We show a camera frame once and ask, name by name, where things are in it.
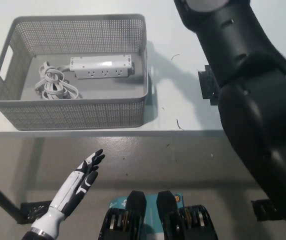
black bracket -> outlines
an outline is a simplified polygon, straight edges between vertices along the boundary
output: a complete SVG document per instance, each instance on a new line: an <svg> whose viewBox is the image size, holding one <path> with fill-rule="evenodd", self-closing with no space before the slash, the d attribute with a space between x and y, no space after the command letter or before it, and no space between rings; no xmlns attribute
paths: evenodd
<svg viewBox="0 0 286 240"><path fill-rule="evenodd" d="M198 79L203 99L209 99L212 106L217 106L221 89L209 65L205 65L205 71L198 72Z"/></svg>

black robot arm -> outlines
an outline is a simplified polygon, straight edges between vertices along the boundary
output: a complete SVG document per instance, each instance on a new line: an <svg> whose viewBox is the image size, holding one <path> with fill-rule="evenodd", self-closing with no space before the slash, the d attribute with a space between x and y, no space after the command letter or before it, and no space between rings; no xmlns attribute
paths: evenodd
<svg viewBox="0 0 286 240"><path fill-rule="evenodd" d="M218 109L233 149L286 218L286 59L249 0L174 1L221 87Z"/></svg>

electrical outlet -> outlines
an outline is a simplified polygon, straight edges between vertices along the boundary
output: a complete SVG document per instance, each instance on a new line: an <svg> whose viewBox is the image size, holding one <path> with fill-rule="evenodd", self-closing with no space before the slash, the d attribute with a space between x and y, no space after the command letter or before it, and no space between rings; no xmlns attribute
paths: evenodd
<svg viewBox="0 0 286 240"><path fill-rule="evenodd" d="M69 69L77 79L119 78L134 74L130 54L71 57Z"/></svg>

table leg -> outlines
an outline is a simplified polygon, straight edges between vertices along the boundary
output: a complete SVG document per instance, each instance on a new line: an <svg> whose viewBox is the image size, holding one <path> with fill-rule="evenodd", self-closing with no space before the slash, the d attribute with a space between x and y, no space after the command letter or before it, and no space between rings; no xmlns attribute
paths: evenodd
<svg viewBox="0 0 286 240"><path fill-rule="evenodd" d="M14 205L1 191L0 191L0 207L3 208L18 224L26 224L28 221L27 215Z"/></svg>

concrete floor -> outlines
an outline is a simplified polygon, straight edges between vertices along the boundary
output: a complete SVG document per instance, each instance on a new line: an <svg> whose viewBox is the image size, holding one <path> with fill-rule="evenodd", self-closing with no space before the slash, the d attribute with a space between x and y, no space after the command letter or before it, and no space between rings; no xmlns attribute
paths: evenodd
<svg viewBox="0 0 286 240"><path fill-rule="evenodd" d="M266 195L224 137L0 138L0 189L17 206L51 200L100 148L99 176L62 223L59 240L98 239L109 202L131 190L181 192L186 206L205 205L220 240L286 238L285 221L256 221L251 200ZM19 240L29 228L0 208L0 239Z"/></svg>

